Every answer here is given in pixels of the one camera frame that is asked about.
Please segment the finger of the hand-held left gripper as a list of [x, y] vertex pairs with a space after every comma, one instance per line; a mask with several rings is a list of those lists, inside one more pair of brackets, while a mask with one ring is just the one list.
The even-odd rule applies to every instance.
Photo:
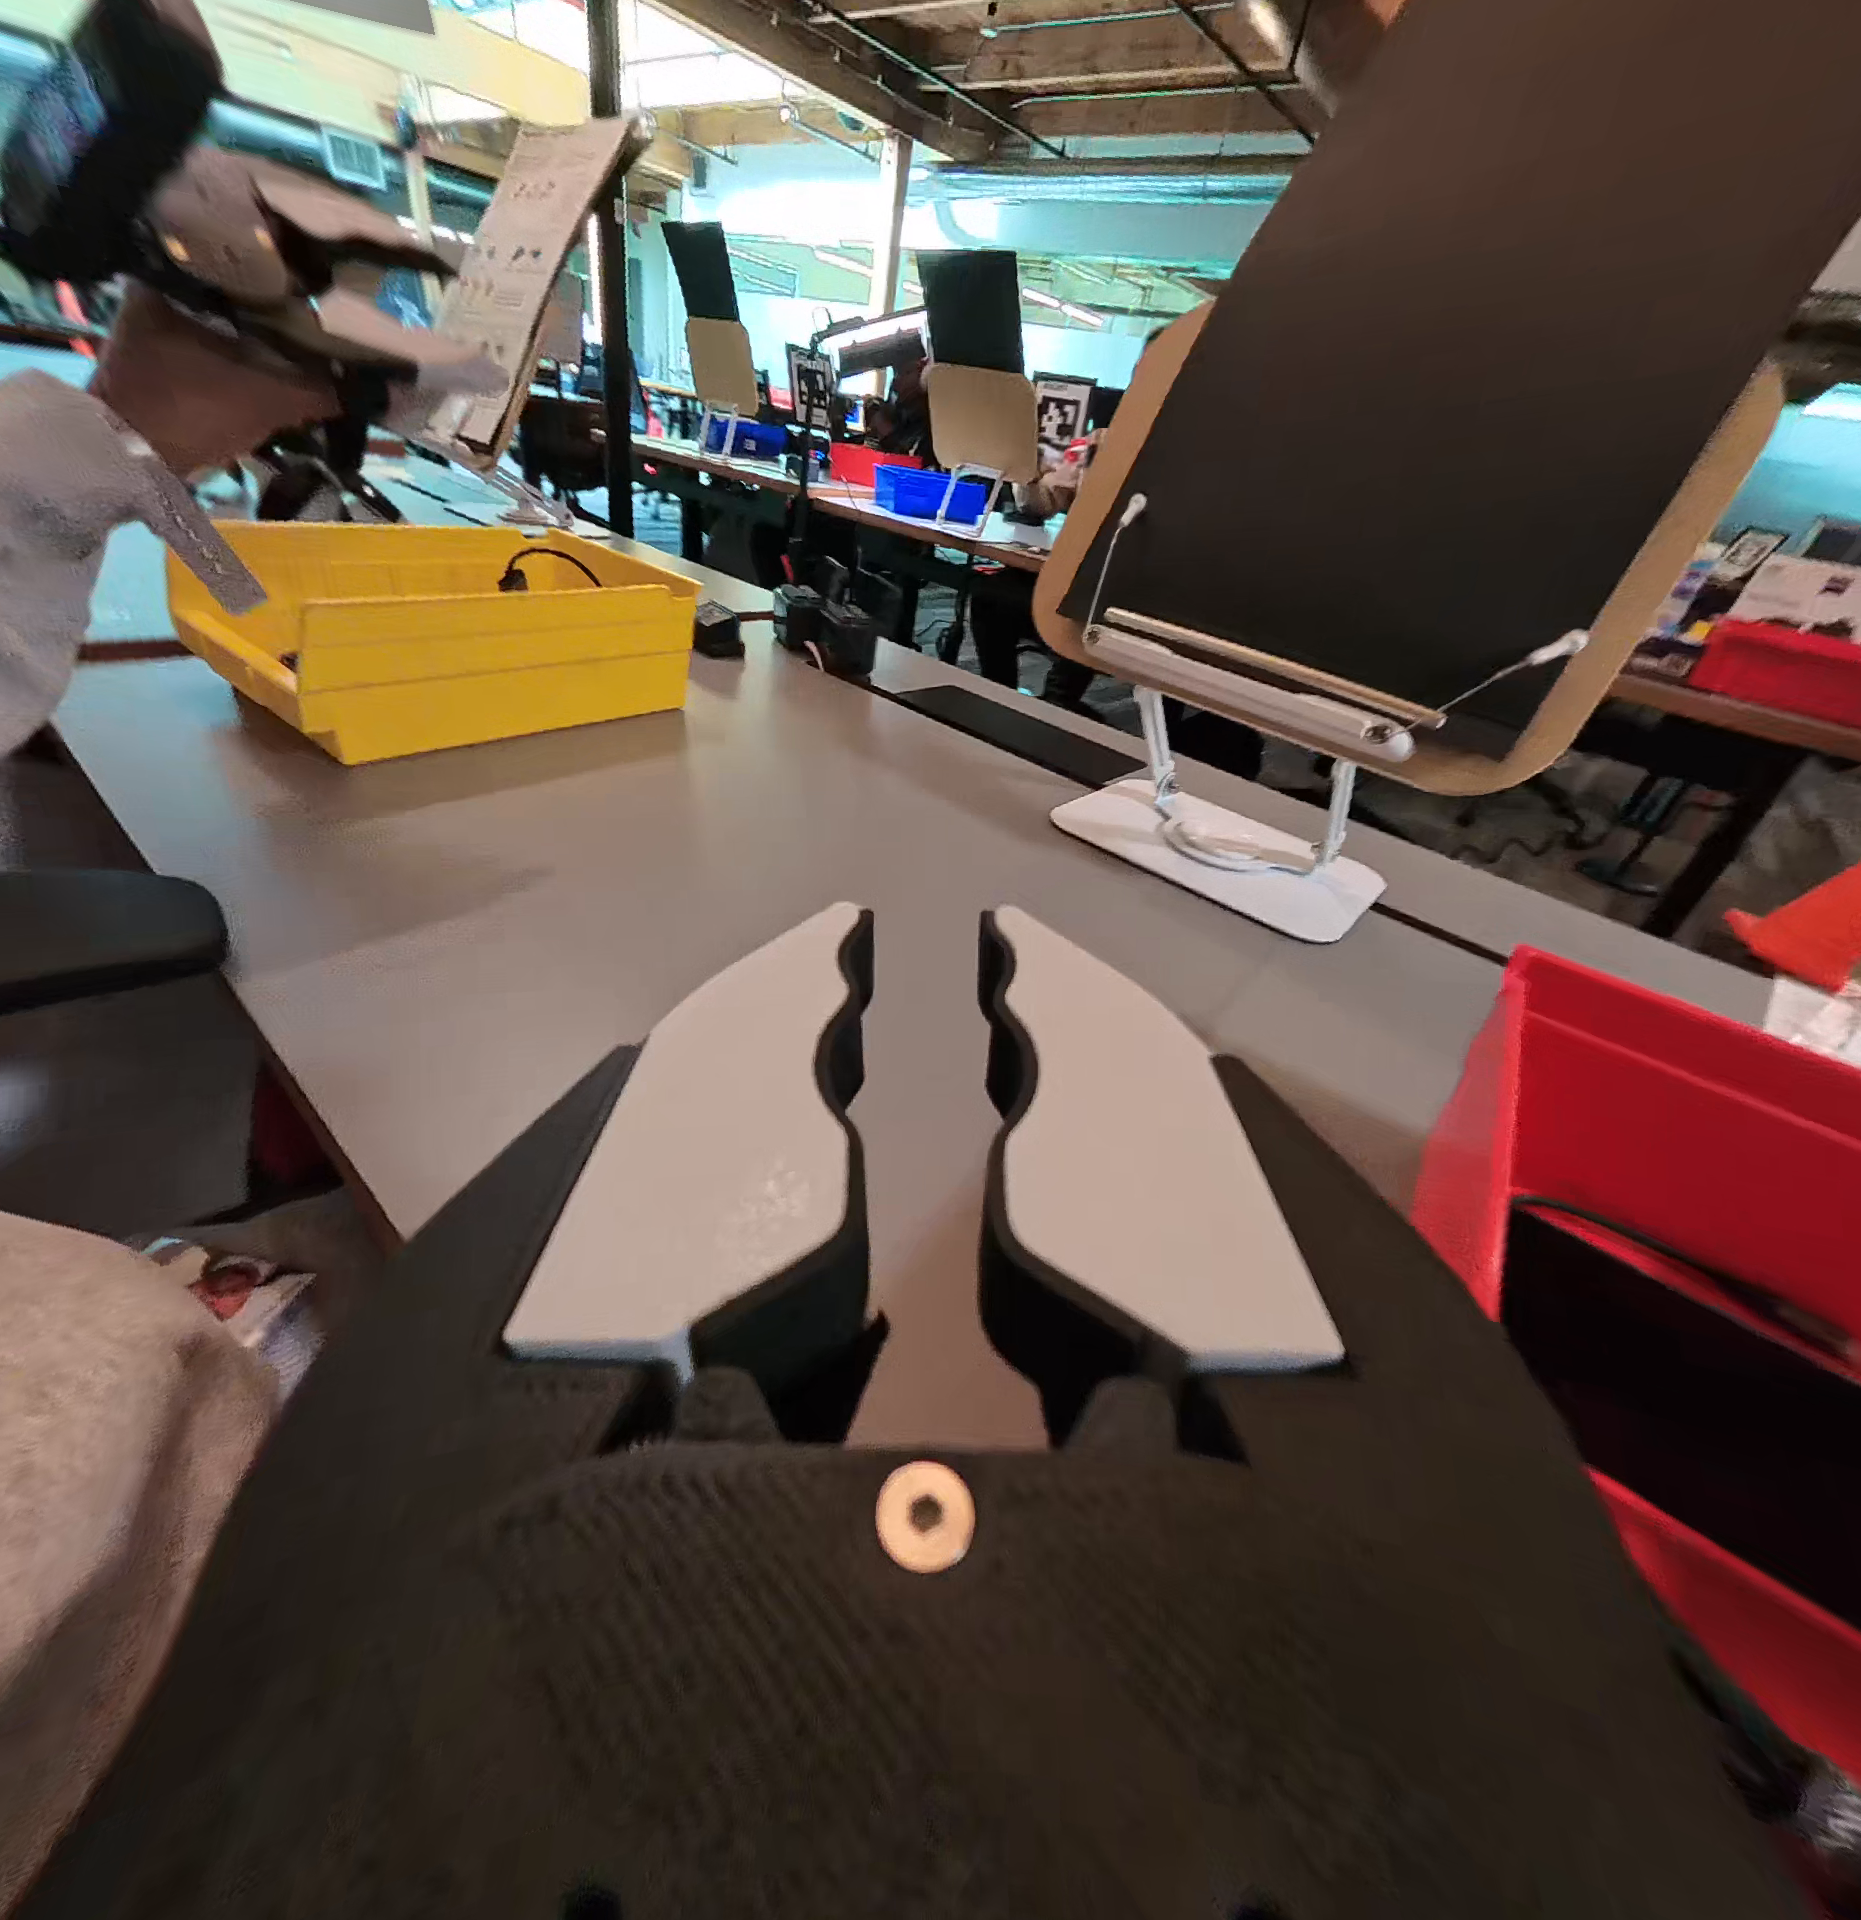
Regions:
[[344, 265], [401, 268], [449, 280], [455, 265], [399, 218], [339, 189], [329, 178], [279, 163], [254, 163], [254, 194], [279, 252], [309, 280], [330, 280]]
[[401, 324], [366, 292], [319, 299], [319, 345], [337, 367], [339, 417], [401, 432], [435, 425], [442, 409], [513, 392], [513, 373], [487, 350]]

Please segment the person's left hand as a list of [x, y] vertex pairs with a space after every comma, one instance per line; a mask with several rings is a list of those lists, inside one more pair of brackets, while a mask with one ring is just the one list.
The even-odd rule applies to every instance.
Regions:
[[91, 392], [180, 478], [339, 412], [329, 373], [267, 344], [226, 337], [138, 284], [119, 306]]

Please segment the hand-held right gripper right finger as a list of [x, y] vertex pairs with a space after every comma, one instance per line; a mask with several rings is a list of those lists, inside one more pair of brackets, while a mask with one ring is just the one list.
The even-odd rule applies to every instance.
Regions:
[[1199, 1034], [1022, 906], [979, 925], [997, 1242], [1050, 1295], [1194, 1375], [1346, 1347]]

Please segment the person's left forearm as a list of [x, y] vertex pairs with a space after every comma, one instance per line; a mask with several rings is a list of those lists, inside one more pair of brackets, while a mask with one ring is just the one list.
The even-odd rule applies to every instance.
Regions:
[[59, 708], [91, 628], [103, 548], [141, 523], [184, 559], [217, 535], [184, 480], [80, 385], [0, 379], [0, 759]]

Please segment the white base document stand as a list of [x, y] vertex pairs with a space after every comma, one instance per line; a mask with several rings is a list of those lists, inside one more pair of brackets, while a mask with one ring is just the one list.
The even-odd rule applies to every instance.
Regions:
[[1610, 697], [1861, 220], [1861, 3], [1407, 3], [1173, 324], [1037, 573], [1146, 770], [1055, 825], [1305, 944], [1352, 781], [1481, 797]]

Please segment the red storage bin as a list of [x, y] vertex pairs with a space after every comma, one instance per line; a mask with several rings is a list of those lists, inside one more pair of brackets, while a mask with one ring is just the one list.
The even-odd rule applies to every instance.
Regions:
[[1861, 1069], [1523, 946], [1411, 1218], [1636, 1572], [1861, 1779]]
[[1689, 684], [1861, 733], [1861, 641], [1852, 634], [1724, 617], [1711, 627]]

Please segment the black board stand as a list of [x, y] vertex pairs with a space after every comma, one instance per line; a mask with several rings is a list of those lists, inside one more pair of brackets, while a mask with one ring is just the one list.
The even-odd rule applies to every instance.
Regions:
[[967, 480], [985, 487], [981, 518], [1006, 484], [1037, 478], [1037, 395], [1022, 372], [1019, 265], [1009, 248], [918, 252], [928, 364], [923, 392], [944, 468], [935, 527]]
[[738, 315], [727, 231], [665, 220], [696, 395], [716, 414], [759, 417], [752, 337]]

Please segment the orange cone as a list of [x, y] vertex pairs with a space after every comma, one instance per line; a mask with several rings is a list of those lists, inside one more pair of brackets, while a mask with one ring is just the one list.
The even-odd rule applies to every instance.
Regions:
[[1843, 994], [1861, 977], [1861, 860], [1770, 912], [1734, 906], [1724, 922], [1774, 975]]

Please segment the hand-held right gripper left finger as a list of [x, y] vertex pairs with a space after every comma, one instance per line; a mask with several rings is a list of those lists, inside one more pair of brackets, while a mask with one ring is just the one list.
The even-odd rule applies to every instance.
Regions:
[[583, 1153], [504, 1351], [785, 1381], [857, 1337], [870, 1235], [849, 1104], [870, 994], [874, 917], [852, 901], [685, 994]]

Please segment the yellow storage bin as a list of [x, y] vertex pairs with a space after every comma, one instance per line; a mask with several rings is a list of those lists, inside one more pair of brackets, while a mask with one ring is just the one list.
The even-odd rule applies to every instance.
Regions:
[[231, 521], [264, 597], [226, 612], [170, 553], [178, 641], [344, 767], [678, 710], [701, 588], [513, 527]]

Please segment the printed sheet stand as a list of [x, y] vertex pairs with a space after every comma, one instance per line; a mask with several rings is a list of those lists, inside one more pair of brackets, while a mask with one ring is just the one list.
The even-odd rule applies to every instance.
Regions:
[[487, 385], [442, 392], [415, 446], [504, 493], [501, 523], [538, 545], [576, 531], [576, 511], [504, 462], [542, 360], [562, 357], [559, 291], [598, 206], [655, 143], [655, 115], [629, 113], [570, 127], [521, 127], [487, 216], [439, 302], [438, 340]]

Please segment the black post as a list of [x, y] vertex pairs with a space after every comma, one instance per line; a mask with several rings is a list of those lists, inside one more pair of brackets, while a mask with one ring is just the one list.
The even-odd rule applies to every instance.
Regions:
[[[590, 115], [620, 118], [620, 3], [583, 3]], [[634, 535], [634, 427], [629, 427], [629, 302], [626, 302], [626, 202], [624, 173], [607, 173], [590, 232], [598, 312], [598, 378], [604, 409], [604, 521]]]

